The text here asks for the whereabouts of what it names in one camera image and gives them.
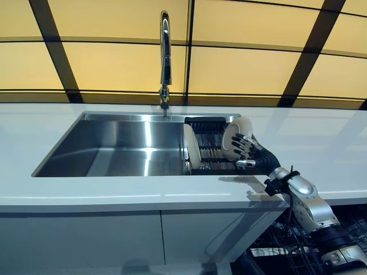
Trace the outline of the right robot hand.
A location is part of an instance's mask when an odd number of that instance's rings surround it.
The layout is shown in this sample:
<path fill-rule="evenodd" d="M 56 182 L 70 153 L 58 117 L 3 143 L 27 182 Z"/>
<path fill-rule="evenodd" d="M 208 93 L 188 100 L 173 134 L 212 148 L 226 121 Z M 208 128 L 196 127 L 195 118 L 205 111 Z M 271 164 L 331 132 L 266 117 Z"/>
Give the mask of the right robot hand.
<path fill-rule="evenodd" d="M 254 137 L 236 133 L 231 139 L 235 147 L 233 152 L 239 156 L 235 161 L 237 167 L 254 167 L 267 176 L 280 167 L 276 156 L 260 145 Z"/>

